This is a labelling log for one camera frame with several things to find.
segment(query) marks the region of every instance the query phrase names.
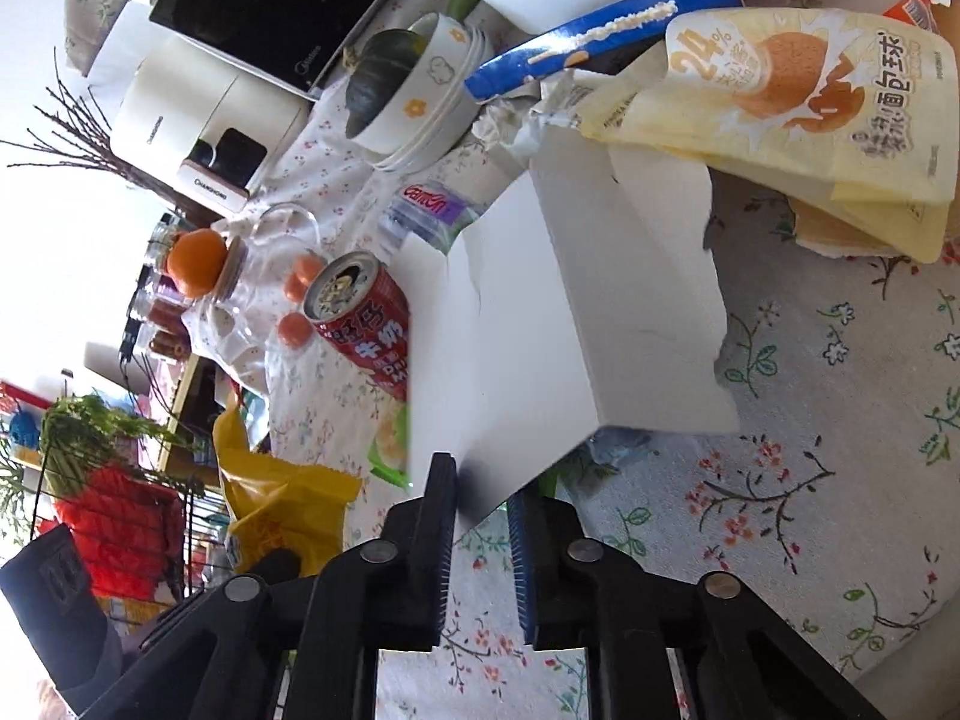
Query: tablecloth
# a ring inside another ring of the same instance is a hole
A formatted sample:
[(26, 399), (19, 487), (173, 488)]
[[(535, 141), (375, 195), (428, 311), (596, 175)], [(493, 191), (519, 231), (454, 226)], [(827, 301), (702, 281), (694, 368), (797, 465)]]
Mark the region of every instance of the tablecloth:
[[(374, 28), (444, 1), (395, 0)], [(872, 11), (892, 1), (747, 0)], [(490, 10), (472, 18), (498, 45), (508, 39)], [(304, 204), (330, 257), (376, 245), (376, 220), (400, 183), (344, 141), (343, 93), (342, 82), (328, 89), (250, 210)], [(417, 177), (481, 204), (508, 183), (469, 137)], [(654, 436), (615, 464), (577, 452), (565, 480), (589, 533), (656, 573), (736, 572), (854, 678), (960, 584), (960, 241), (932, 266), (829, 260), (792, 242), (783, 196), (714, 179), (707, 240), (728, 307), (716, 371), (742, 433)], [(346, 543), (376, 536), (401, 495), (366, 461), (388, 396), (323, 343), (272, 372), (269, 389), (275, 454), (359, 476)], [(582, 655), (533, 653), (521, 641), (505, 515), (495, 512), (454, 549), (440, 647), (383, 656), (378, 716), (586, 718)]]

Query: screw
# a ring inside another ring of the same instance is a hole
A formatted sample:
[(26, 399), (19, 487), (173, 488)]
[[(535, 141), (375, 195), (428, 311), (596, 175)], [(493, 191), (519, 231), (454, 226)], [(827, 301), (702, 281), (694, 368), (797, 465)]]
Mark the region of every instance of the screw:
[(727, 574), (723, 571), (710, 574), (707, 577), (707, 581), (704, 582), (704, 587), (714, 598), (722, 598), (725, 601), (736, 598), (736, 596), (740, 594), (741, 589), (743, 589), (740, 580), (733, 576), (733, 574)]
[(603, 557), (603, 544), (593, 538), (578, 538), (570, 542), (566, 553), (576, 562), (597, 562)]
[(397, 545), (386, 538), (375, 538), (360, 547), (360, 557), (367, 562), (390, 562), (397, 556)]
[(227, 582), (224, 595), (234, 604), (243, 604), (252, 601), (260, 594), (260, 582), (253, 577), (236, 577)]

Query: small orange fruit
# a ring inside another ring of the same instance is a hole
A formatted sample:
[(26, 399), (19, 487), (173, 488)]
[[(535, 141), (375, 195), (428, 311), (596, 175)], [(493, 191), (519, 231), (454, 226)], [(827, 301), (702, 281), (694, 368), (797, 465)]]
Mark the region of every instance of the small orange fruit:
[(296, 277), (304, 282), (304, 287), (313, 284), (313, 280), (320, 275), (320, 271), (326, 268), (326, 261), (323, 257), (315, 254), (301, 254), (294, 261), (294, 273)]
[(277, 336), (280, 337), (282, 343), (285, 343), (291, 349), (299, 349), (301, 346), (305, 346), (310, 338), (313, 338), (314, 333), (316, 333), (316, 330), (313, 329), (310, 320), (297, 312), (287, 314), (286, 317), (280, 319), (280, 322), (277, 322)]
[(299, 276), (290, 274), (283, 284), (283, 293), (291, 303), (303, 303), (304, 295), (306, 295), (306, 285), (299, 280)]
[(186, 298), (202, 298), (213, 290), (227, 261), (227, 244), (209, 228), (181, 235), (167, 254), (166, 269)]

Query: yellow plastic bag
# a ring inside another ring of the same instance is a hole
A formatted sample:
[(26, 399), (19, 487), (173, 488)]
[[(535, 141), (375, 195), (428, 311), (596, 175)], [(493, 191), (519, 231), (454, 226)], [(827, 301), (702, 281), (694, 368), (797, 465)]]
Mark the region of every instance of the yellow plastic bag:
[(342, 552), (344, 513), (360, 493), (357, 477), (251, 452), (233, 405), (213, 426), (213, 446), (236, 520), (227, 529), (227, 550), (237, 571), (285, 547), (301, 558), (301, 576), (312, 576)]
[(937, 259), (960, 122), (943, 38), (872, 14), (737, 8), (676, 18), (665, 53), (619, 127), (583, 117), (582, 132), (706, 162)]

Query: wire basket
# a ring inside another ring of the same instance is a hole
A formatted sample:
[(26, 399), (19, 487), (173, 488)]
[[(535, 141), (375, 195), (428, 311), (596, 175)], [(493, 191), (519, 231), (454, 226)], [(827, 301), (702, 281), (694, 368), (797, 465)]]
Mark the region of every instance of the wire basket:
[(101, 608), (122, 634), (229, 574), (224, 498), (196, 480), (128, 464), (44, 455), (31, 538), (64, 522)]

